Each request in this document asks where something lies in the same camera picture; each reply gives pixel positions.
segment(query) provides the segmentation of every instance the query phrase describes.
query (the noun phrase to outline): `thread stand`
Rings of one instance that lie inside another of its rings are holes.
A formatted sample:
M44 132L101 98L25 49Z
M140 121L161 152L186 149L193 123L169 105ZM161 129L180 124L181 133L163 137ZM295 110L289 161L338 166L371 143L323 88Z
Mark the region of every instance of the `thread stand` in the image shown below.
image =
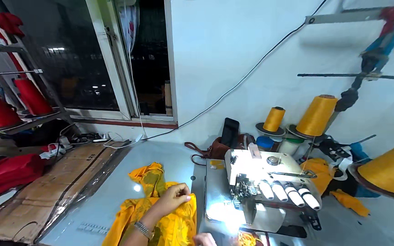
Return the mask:
M23 115L23 116L24 116L24 119L37 120L37 119L41 119L41 118L44 118L44 117L48 117L48 116L57 114L57 113L59 113L59 112L60 112L60 111L59 111L59 108L58 108L58 107L53 107L53 108L52 108L52 112L49 113L49 114L44 114L44 115L33 115L33 114L30 113L30 111L28 111L28 109L26 109L26 110L21 111L21 112L19 113L19 115Z
M320 136L310 136L310 135L303 134L303 133L299 132L298 130L296 130L296 127L297 127L297 125L290 124L287 126L287 130L291 134L293 134L297 137L304 138L304 139L311 140L311 141L314 140L314 142L320 142L320 141L327 138L327 135L325 135L325 134L322 134Z
M352 174L352 176L355 178L357 182L359 182L361 185L363 185L366 189L378 193L380 195L390 197L394 199L394 193L390 191L386 191L381 189L380 187L377 187L376 185L372 184L371 182L367 181L363 176L361 176L358 172L358 167L362 166L363 164L361 163L353 163L352 165L349 165L347 168L349 172Z
M286 131L284 129L282 129L281 127L278 128L278 130L276 132L271 132L271 131L267 131L266 129L264 129L264 122L260 122L258 124L255 125L256 129L258 129L258 131L266 134L266 135L271 135L271 136L284 136Z
M24 117L24 119L32 120L31 122L23 122L18 126L7 127L4 129L0 129L0 133L6 134L16 134L18 132L30 129L32 127L44 124L51 120L55 119L63 119L69 124L74 124L72 121L68 111L64 108L63 104L60 102L57 93L54 90L54 87L47 81L47 79L43 76L43 71L36 66L35 61L32 59L30 53L25 49L22 42L19 42L16 45L0 45L0 52L15 52L24 55L24 62L30 68L29 71L16 71L16 72L4 72L2 74L22 74L22 73L30 73L36 81L42 81L43 84L47 88L47 94L50 98L54 100L57 104L58 108L53 108L54 112L48 115L32 115L32 117Z

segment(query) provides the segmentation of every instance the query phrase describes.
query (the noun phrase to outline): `brown leather bag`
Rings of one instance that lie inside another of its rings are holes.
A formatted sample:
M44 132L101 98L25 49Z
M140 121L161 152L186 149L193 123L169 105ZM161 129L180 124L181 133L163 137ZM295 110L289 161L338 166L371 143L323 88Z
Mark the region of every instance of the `brown leather bag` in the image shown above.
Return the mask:
M205 166L203 164L199 164L199 163L195 162L194 156L198 156L202 159L224 160L225 154L230 149L230 147L220 143L221 139L222 139L221 137L217 137L214 140L214 142L212 142L212 145L209 146L209 148L207 150L199 149L194 143L185 142L186 147L188 147L192 150L195 150L201 154L201 155L199 155L199 154L191 155L191 161L196 165ZM254 142L255 142L255 138L252 135L250 135L248 133L240 134L240 135L238 135L238 145L237 145L236 149L246 149L247 146L249 145L249 143L254 143Z

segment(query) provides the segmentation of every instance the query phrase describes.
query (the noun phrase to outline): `finger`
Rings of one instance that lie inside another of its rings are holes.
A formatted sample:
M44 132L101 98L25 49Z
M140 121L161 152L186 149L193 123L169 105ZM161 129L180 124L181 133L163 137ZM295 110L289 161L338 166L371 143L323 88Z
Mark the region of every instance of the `finger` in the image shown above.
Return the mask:
M215 243L215 239L212 237L211 233L207 234L207 237L209 238L209 240L211 241L211 243L213 243L213 245L217 246L217 244Z
M189 194L191 194L191 193L189 192L188 185L185 184L185 183L180 183L180 184L174 185L174 186L172 186L172 188L174 189L174 192L175 192L176 194L178 194L180 191L182 191L182 194L183 194L183 195L189 195Z
M217 246L214 238L210 233L201 233L193 237L194 243L196 245L203 246Z
M191 197L190 197L190 196L187 196L187 195L183 195L183 196L177 197L177 198L176 198L176 201L178 202L178 205L180 205L180 204L182 204L182 203L184 203L184 202L189 202L189 201L191 201Z

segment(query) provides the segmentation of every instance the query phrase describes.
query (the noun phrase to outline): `wrist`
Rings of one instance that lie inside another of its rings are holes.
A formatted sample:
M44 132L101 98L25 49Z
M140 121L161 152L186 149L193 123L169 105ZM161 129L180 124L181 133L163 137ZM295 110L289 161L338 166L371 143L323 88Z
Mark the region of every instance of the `wrist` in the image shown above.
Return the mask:
M140 222L143 223L150 231L153 231L157 222L160 221L162 217L163 216L152 207L147 210L144 216L142 216Z

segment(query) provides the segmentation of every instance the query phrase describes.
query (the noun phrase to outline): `human hand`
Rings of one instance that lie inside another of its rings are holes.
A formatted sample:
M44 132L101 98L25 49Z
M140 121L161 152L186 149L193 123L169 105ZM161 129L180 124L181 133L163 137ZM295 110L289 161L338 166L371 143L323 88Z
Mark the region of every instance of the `human hand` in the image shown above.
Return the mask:
M171 214L178 206L191 200L187 184L173 185L167 189L161 198L151 207L159 218Z
M217 246L215 243L214 238L212 237L211 233L200 233L193 237L194 244L196 246L203 245L203 246Z

